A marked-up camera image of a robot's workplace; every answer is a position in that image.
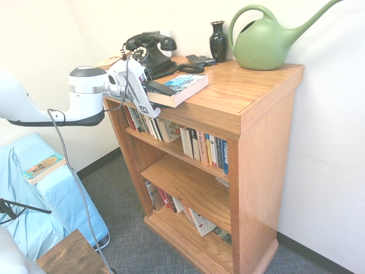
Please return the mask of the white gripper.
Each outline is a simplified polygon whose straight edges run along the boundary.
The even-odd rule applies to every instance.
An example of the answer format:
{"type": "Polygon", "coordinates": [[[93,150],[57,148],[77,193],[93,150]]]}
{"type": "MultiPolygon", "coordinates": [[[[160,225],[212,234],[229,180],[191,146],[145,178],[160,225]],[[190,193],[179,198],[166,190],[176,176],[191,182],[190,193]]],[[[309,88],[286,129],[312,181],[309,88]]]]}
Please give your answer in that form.
{"type": "Polygon", "coordinates": [[[165,106],[158,103],[152,103],[151,105],[145,89],[149,92],[157,92],[159,94],[168,96],[174,95],[175,91],[164,84],[153,80],[146,80],[147,78],[144,74],[144,70],[138,61],[120,60],[117,61],[115,65],[115,74],[118,78],[118,81],[124,77],[125,83],[128,84],[126,92],[129,94],[131,101],[134,102],[140,113],[145,114],[151,118],[156,118],[161,113],[161,108],[170,108],[170,106],[165,106]]]}

